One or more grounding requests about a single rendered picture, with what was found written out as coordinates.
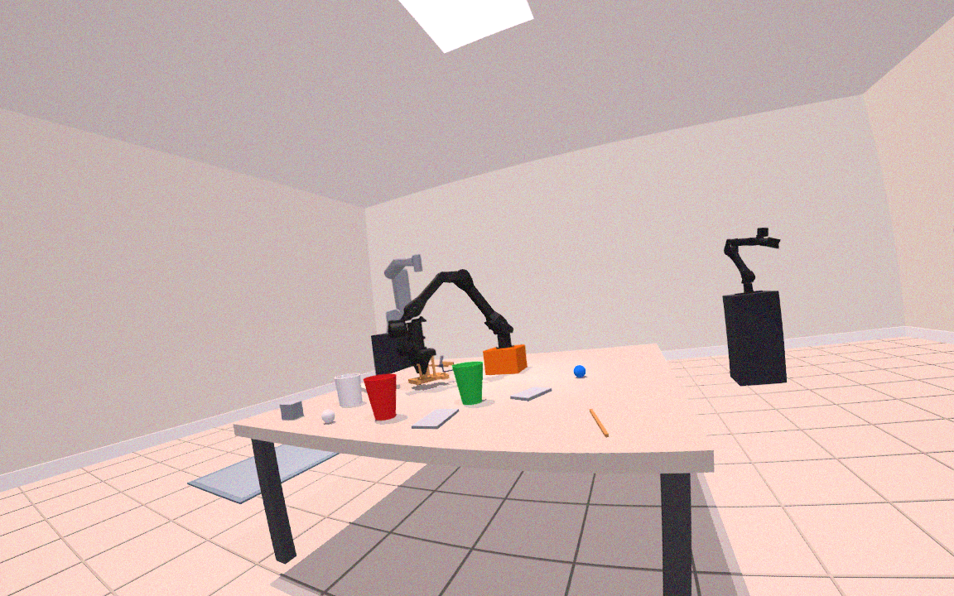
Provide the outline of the orange thin stick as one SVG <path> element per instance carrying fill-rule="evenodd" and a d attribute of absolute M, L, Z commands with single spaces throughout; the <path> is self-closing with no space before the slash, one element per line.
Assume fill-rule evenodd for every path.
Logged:
<path fill-rule="evenodd" d="M 593 410 L 590 410 L 590 413 L 591 413 L 591 415 L 593 416 L 594 420 L 597 421 L 596 423 L 597 423 L 597 425 L 599 426 L 600 431 L 602 431 L 602 433 L 605 434 L 605 437 L 609 437 L 609 434 L 607 434 L 607 430 L 605 429 L 605 426 L 600 422 L 600 420 L 599 420 L 597 414 L 595 414 L 595 412 L 593 412 Z"/>

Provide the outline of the red plastic cup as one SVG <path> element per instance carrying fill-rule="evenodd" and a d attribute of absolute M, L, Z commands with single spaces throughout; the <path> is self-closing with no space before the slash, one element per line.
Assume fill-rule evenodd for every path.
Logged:
<path fill-rule="evenodd" d="M 379 374 L 378 376 L 364 378 L 369 402 L 376 421 L 395 418 L 395 397 L 397 397 L 395 378 L 397 378 L 395 374 L 385 374 L 385 376 Z"/>

